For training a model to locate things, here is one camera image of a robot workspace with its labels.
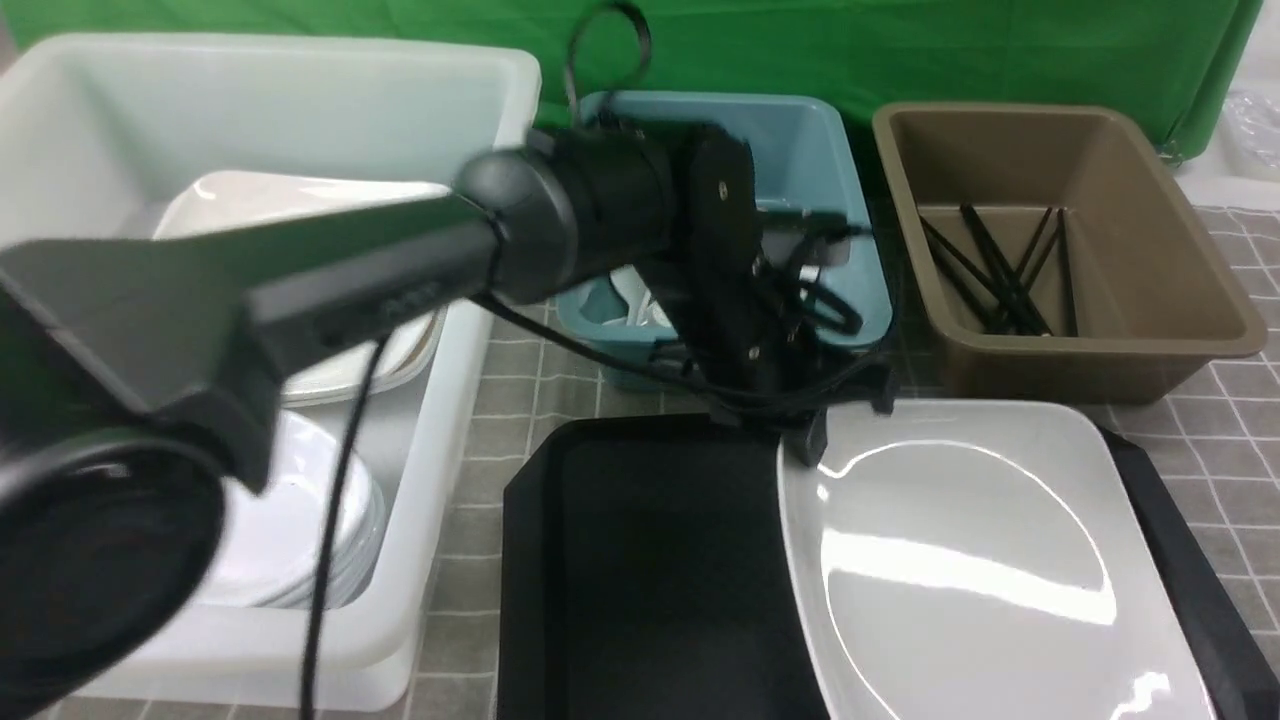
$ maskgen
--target white plastic bin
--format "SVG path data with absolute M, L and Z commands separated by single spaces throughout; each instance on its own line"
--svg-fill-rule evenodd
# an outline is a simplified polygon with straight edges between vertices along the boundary
M 1231 78 L 1231 91 L 1280 102 L 1280 0 L 1263 1 Z M 1174 178 L 1192 205 L 1280 211 L 1275 169 L 1238 145 L 1231 123 L 1230 113 L 1220 114 L 1204 152 L 1174 168 Z
M 524 142 L 536 60 L 390 40 L 65 36 L 0 76 L 0 245 L 150 237 L 220 169 L 448 183 Z M 461 461 L 490 319 L 445 316 L 433 368 L 372 398 L 358 452 L 392 501 L 367 589 L 330 611 L 321 707 L 380 710 L 412 674 L 424 585 Z M 307 414 L 340 430 L 346 407 Z M 306 614 L 189 606 L 86 694 L 291 706 Z

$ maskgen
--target black tray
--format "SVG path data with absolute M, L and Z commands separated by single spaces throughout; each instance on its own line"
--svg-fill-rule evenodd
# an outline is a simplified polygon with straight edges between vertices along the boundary
M 1146 452 L 1107 434 L 1220 720 L 1280 687 Z M 506 492 L 498 720 L 819 720 L 777 438 L 700 415 L 564 425 Z

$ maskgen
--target white plate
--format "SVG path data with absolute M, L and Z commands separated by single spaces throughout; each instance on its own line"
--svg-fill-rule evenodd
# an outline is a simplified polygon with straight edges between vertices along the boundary
M 334 553 L 329 575 L 329 594 L 325 598 L 326 609 L 342 607 L 355 600 L 356 593 L 364 587 L 370 570 L 378 561 L 378 550 L 381 547 L 383 533 L 387 530 L 387 502 L 378 483 L 372 483 L 370 489 L 369 510 L 365 512 L 360 529 L 342 548 L 340 556 Z M 305 609 L 310 606 L 314 592 L 315 574 L 308 575 L 279 597 L 261 605 L 264 607 Z
M 645 297 L 649 293 L 640 273 L 631 265 L 618 268 L 609 273 L 609 283 L 627 306 L 627 324 L 639 324 L 640 310 L 644 309 Z
M 179 195 L 160 219 L 154 237 L 182 238 L 448 193 L 447 186 L 433 182 L 365 182 L 223 170 L 200 178 Z M 413 351 L 430 328 L 431 315 L 426 315 L 392 334 L 378 364 L 375 392 L 412 377 L 404 369 L 412 365 Z M 284 387 L 284 402 L 298 405 L 348 397 L 360 384 L 372 351 L 372 343 L 365 343 L 293 375 Z M 398 382 L 388 382 L 392 375 L 397 375 Z
M 780 454 L 796 605 L 832 720 L 1211 720 L 1097 429 L 1068 407 L 831 409 Z
M 297 413 L 280 413 L 266 492 L 255 497 L 237 482 L 225 483 L 227 524 L 196 602 L 251 607 L 314 574 L 338 451 L 338 441 L 320 425 Z M 335 555 L 356 539 L 370 507 L 371 486 L 369 469 L 352 456 Z

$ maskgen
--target stack of white plates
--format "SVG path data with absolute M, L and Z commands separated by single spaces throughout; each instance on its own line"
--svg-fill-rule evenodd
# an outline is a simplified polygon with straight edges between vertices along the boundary
M 306 607 L 315 589 L 321 530 L 338 462 L 338 441 L 296 413 L 280 414 L 268 489 L 250 495 L 227 482 L 221 544 L 195 601 L 236 607 Z M 378 560 L 387 503 L 369 469 L 352 456 L 334 537 L 326 607 L 364 588 Z
M 433 182 L 365 182 L 221 170 L 195 182 L 174 200 L 156 228 L 156 240 L 182 238 L 339 210 L 442 197 L 447 186 Z M 374 375 L 374 392 L 404 383 L 435 354 L 438 323 L 425 315 L 402 325 L 387 345 Z M 372 343 L 332 357 L 289 378 L 287 406 L 347 400 L 372 355 Z

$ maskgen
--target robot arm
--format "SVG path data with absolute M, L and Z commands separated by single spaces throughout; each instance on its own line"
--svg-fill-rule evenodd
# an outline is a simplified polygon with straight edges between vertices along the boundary
M 434 307 L 541 301 L 635 264 L 708 383 L 748 405 L 838 389 L 838 357 L 764 272 L 750 150 L 723 129 L 535 133 L 453 187 L 183 242 L 0 252 L 0 717 L 74 691 L 187 601 L 220 479 L 266 482 L 291 374 Z M 820 457 L 820 409 L 755 410 L 735 419 Z

